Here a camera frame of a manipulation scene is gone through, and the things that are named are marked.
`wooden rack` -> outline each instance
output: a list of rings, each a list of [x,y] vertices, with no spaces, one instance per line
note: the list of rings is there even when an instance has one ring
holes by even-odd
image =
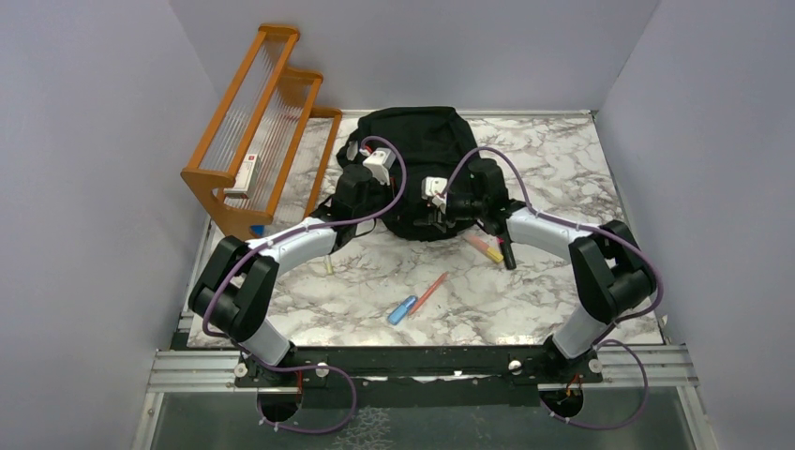
[[[273,222],[295,153],[310,118],[331,122],[307,208],[317,202],[337,136],[340,110],[315,106],[323,75],[288,66],[300,34],[294,27],[262,25],[207,125],[182,178],[225,234],[256,237],[251,227]],[[248,153],[260,168],[248,199],[224,196]]]

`light purple wall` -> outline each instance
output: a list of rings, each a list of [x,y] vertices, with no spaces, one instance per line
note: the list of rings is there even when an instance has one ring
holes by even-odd
[[[217,102],[165,0],[0,6],[0,447],[129,447]]]
[[[722,448],[792,448],[795,3],[662,0],[597,117]]]
[[[602,106],[657,0],[171,3],[219,93],[260,23],[293,23],[329,106],[579,110]]]

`black mounting plate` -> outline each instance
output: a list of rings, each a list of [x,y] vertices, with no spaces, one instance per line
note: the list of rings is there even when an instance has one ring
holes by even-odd
[[[568,383],[577,374],[583,383],[601,382],[602,376],[588,369],[595,357],[589,352],[566,369],[550,372],[540,345],[298,347],[281,366],[325,363],[345,370],[354,378],[359,407],[538,406],[538,384]],[[509,370],[511,361],[519,361],[521,370]],[[299,383],[295,374],[277,375],[251,358],[241,358],[241,362],[248,372],[235,380],[237,387]],[[315,370],[304,370],[300,385],[302,408],[337,409],[351,404],[351,387],[334,372],[320,377]]]

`white marble surface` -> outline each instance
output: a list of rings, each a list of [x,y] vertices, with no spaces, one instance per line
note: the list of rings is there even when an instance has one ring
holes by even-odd
[[[583,222],[622,217],[590,118],[479,118],[470,124],[478,143],[504,151],[518,166],[536,207]],[[310,124],[309,133],[313,127],[324,124]],[[335,152],[355,128],[356,118],[343,119]],[[299,150],[271,231],[301,219],[322,151],[312,141]],[[500,165],[511,194],[520,198],[517,180]],[[332,157],[324,192],[333,191],[339,173]],[[467,233],[496,247],[476,228]],[[216,233],[213,245],[221,237]],[[268,318],[297,345],[539,344],[578,303],[574,276],[568,263],[537,248],[514,245],[514,252],[518,268],[507,271],[463,239],[407,242],[379,223],[332,255],[334,275],[317,259],[281,277]],[[422,294],[444,271],[449,277],[416,314],[397,326],[386,321],[399,302]],[[624,323],[612,336],[662,342],[653,315]],[[188,346],[226,345],[202,333],[201,320],[194,319]]]

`purple cable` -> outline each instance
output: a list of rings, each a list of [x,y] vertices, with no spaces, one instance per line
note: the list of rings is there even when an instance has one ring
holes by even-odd
[[[517,178],[517,180],[519,182],[519,187],[521,188],[522,196],[524,197],[524,202],[527,205],[527,209],[531,213],[533,213],[533,214],[537,215],[538,217],[543,218],[545,220],[549,220],[550,222],[557,223],[558,225],[563,225],[564,227],[573,228],[575,230],[577,230],[577,229],[585,230],[587,232],[597,233],[597,234],[599,234],[601,236],[604,236],[607,239],[610,239],[611,241],[616,242],[616,243],[620,244],[621,246],[623,246],[624,248],[628,249],[629,251],[635,253],[635,255],[638,256],[640,258],[640,260],[643,261],[649,267],[649,269],[652,271],[652,275],[654,276],[654,280],[656,280],[656,282],[657,282],[657,295],[654,297],[654,300],[652,301],[652,304],[649,307],[647,307],[645,309],[642,309],[641,311],[633,312],[631,314],[627,314],[625,316],[621,316],[620,318],[616,319],[615,323],[621,323],[621,322],[624,322],[624,321],[628,321],[630,319],[634,319],[636,317],[644,316],[644,315],[654,311],[660,305],[660,302],[663,301],[663,292],[665,291],[664,285],[663,285],[663,278],[660,275],[660,271],[657,270],[657,267],[652,263],[652,260],[650,260],[649,257],[647,257],[642,251],[640,251],[640,248],[637,248],[637,247],[633,246],[632,244],[630,244],[626,240],[622,239],[621,237],[619,237],[619,236],[617,236],[617,235],[615,235],[615,234],[613,234],[611,232],[606,232],[606,231],[602,230],[601,228],[592,227],[590,225],[579,225],[576,222],[573,222],[571,220],[567,220],[567,219],[562,218],[562,217],[556,217],[556,216],[552,216],[551,214],[547,214],[547,213],[543,213],[541,211],[537,211],[535,208],[533,208],[533,204],[530,202],[530,195],[528,195],[528,193],[527,193],[527,187],[524,184],[524,180],[522,180],[522,178],[521,178],[521,174],[519,173],[519,170],[517,169],[517,166],[514,165],[514,163],[505,155],[505,153],[503,153],[503,152],[501,152],[501,151],[499,151],[497,149],[491,148],[491,147],[477,147],[477,148],[474,148],[474,149],[470,150],[466,155],[464,155],[464,158],[458,163],[458,165],[456,166],[456,169],[453,171],[453,174],[450,175],[450,178],[447,180],[447,186],[442,191],[442,195],[445,195],[447,193],[447,189],[449,189],[450,186],[453,185],[453,180],[458,176],[458,173],[461,171],[461,168],[464,167],[464,164],[466,163],[466,161],[469,158],[471,158],[472,155],[474,155],[474,154],[476,154],[476,153],[478,153],[480,151],[491,152],[491,153],[497,155],[498,157],[502,158],[502,160],[504,160],[505,163],[508,164],[508,167],[511,168],[511,171],[513,171],[514,175],[516,176],[516,178]],[[611,332],[613,330],[613,328],[615,328],[615,324],[614,323],[612,323],[610,325],[610,327],[607,329],[605,334],[603,334],[601,337],[599,337],[594,342],[594,344],[598,343],[605,336],[607,336],[609,334],[609,332]]]
[[[599,349],[602,346],[608,345],[608,344],[622,346],[624,350],[626,350],[633,358],[635,358],[635,361],[637,362],[637,367],[640,368],[640,375],[643,376],[643,399],[640,401],[640,405],[637,407],[635,412],[631,416],[629,416],[629,418],[623,420],[622,422],[620,422],[618,424],[613,424],[613,425],[594,425],[594,424],[586,424],[584,422],[579,422],[577,420],[572,420],[572,419],[566,418],[566,417],[561,417],[558,414],[556,414],[555,412],[553,412],[549,408],[549,406],[547,406],[547,404],[542,401],[541,404],[544,405],[544,408],[547,408],[547,411],[549,411],[549,415],[551,417],[553,417],[553,418],[555,418],[555,419],[557,419],[557,420],[559,420],[561,422],[564,422],[566,425],[571,425],[571,426],[574,426],[574,427],[577,427],[577,428],[585,428],[585,429],[593,429],[593,430],[609,430],[609,429],[623,428],[623,427],[626,427],[627,425],[633,424],[633,423],[635,423],[635,421],[637,421],[639,419],[640,415],[643,414],[643,411],[646,409],[646,403],[649,400],[649,376],[646,374],[646,368],[643,366],[643,363],[640,361],[640,357],[638,356],[637,353],[633,352],[632,349],[630,349],[628,345],[626,345],[623,342],[620,342],[620,341],[618,341],[616,339],[605,339],[601,344],[597,345],[596,348]]]
[[[397,162],[400,164],[400,170],[401,170],[401,173],[402,173],[403,176],[401,177],[400,188],[397,190],[397,195],[395,195],[395,198],[392,199],[392,201],[389,204],[387,204],[384,208],[382,208],[381,210],[379,210],[379,211],[377,211],[377,212],[375,212],[373,214],[370,214],[369,216],[365,216],[365,217],[361,217],[361,218],[352,218],[350,220],[340,220],[340,221],[337,221],[337,222],[326,222],[326,223],[318,223],[318,224],[314,224],[314,225],[309,225],[307,227],[308,230],[319,230],[321,228],[331,228],[331,227],[341,227],[341,226],[347,226],[347,225],[355,225],[357,223],[361,223],[361,222],[365,222],[367,220],[372,220],[374,218],[378,218],[378,217],[382,216],[384,213],[386,213],[387,211],[389,211],[390,209],[392,209],[396,204],[398,204],[398,202],[400,201],[400,198],[403,196],[403,192],[406,190],[406,178],[407,178],[407,175],[408,175],[408,171],[406,170],[406,162],[403,160],[403,156],[400,154],[400,152],[395,148],[395,146],[391,142],[389,142],[386,139],[381,138],[379,136],[367,136],[365,139],[363,139],[359,143],[359,145],[364,146],[366,143],[368,143],[370,141],[378,141],[379,143],[383,143],[384,145],[389,147],[389,149],[392,150],[392,152],[395,153],[395,158],[397,159]],[[216,332],[210,330],[210,327],[209,327],[209,325],[210,325],[210,317],[213,315],[213,310],[215,310],[216,305],[218,304],[218,299],[220,298],[221,294],[224,292],[224,290],[227,288],[227,286],[229,286],[229,282],[232,280],[232,278],[234,278],[235,275],[237,275],[237,272],[240,271],[240,269],[243,267],[243,265],[246,264],[246,262],[248,260],[250,260],[252,256],[256,255],[257,253],[259,253],[263,249],[267,248],[268,245],[276,244],[278,242],[281,242],[281,241],[287,239],[288,237],[292,237],[292,236],[295,236],[296,234],[303,233],[304,231],[305,230],[303,228],[298,228],[298,229],[291,230],[289,232],[285,232],[284,234],[280,234],[279,236],[273,238],[273,240],[271,240],[271,241],[265,241],[264,243],[256,246],[255,248],[252,248],[251,250],[248,251],[248,253],[243,255],[243,258],[241,258],[240,261],[238,261],[237,264],[234,265],[232,270],[230,270],[229,273],[227,274],[227,276],[223,279],[223,281],[221,281],[221,284],[216,289],[216,293],[213,295],[212,300],[210,300],[210,303],[207,305],[207,309],[204,311],[204,317],[202,318],[202,331],[204,331],[204,333],[207,336],[213,336],[213,337],[217,337],[217,338],[225,338],[226,337],[226,335],[224,335],[223,333],[216,333]],[[251,353],[249,351],[246,351],[240,345],[238,345],[238,348],[244,350],[246,353]],[[330,432],[333,432],[333,431],[337,431],[338,429],[341,429],[341,428],[345,427],[346,425],[348,425],[348,422],[350,422],[353,419],[353,416],[356,413],[356,386],[353,383],[353,379],[351,378],[351,376],[348,375],[341,368],[333,367],[333,366],[275,367],[275,366],[271,366],[269,364],[265,364],[263,360],[258,358],[253,353],[251,353],[251,356],[254,357],[254,359],[256,359],[257,362],[259,364],[261,364],[264,368],[267,368],[269,370],[273,370],[275,372],[294,372],[296,370],[311,370],[311,369],[317,369],[317,368],[325,368],[325,369],[334,371],[334,372],[342,375],[345,378],[345,380],[348,382],[348,384],[351,386],[351,398],[352,398],[351,410],[348,412],[348,414],[345,416],[345,418],[342,419],[342,421],[339,422],[337,425],[335,425],[333,427],[329,427],[329,428],[322,428],[322,429],[303,429],[303,428],[291,427],[291,426],[282,426],[282,428],[288,429],[289,431],[294,431],[294,432],[297,432],[297,433],[304,433],[304,434],[325,434],[325,433],[330,433]],[[273,424],[273,423],[269,422],[267,419],[265,419],[265,421],[268,424],[270,424],[270,425],[274,425],[274,426],[276,425],[276,424]]]

